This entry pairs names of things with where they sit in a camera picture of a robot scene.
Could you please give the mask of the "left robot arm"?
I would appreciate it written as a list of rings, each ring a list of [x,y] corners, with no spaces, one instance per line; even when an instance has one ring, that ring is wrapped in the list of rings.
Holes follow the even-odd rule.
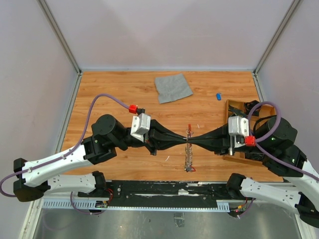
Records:
[[[185,136],[168,130],[144,113],[133,117],[131,127],[123,126],[112,115],[103,115],[91,129],[92,136],[63,152],[35,161],[16,159],[13,169],[18,180],[13,184],[13,193],[17,199],[30,202],[60,192],[101,197],[108,192],[103,173],[70,176],[65,172],[106,162],[117,156],[116,149],[145,147],[156,155],[159,150],[186,143]]]

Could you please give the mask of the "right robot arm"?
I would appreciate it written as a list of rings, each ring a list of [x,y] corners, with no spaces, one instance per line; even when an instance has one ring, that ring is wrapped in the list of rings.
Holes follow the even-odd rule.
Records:
[[[284,190],[233,173],[225,193],[231,199],[257,199],[291,210],[310,226],[319,226],[319,174],[306,155],[294,144],[297,130],[280,117],[270,116],[254,132],[248,118],[229,117],[228,123],[206,134],[189,137],[187,142],[215,154],[244,152],[263,155],[262,165],[292,183],[295,190]]]

